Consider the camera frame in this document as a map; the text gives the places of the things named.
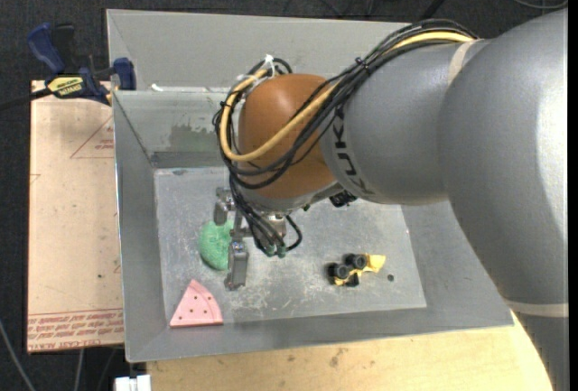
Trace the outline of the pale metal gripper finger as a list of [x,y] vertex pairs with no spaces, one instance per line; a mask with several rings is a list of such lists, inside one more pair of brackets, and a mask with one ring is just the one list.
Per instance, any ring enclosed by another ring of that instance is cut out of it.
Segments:
[[248,257],[249,254],[243,241],[233,240],[229,244],[228,273],[224,282],[228,290],[234,291],[246,285]]
[[235,200],[230,189],[217,188],[216,202],[213,210],[213,221],[217,226],[223,226],[228,219],[228,213],[236,209]]

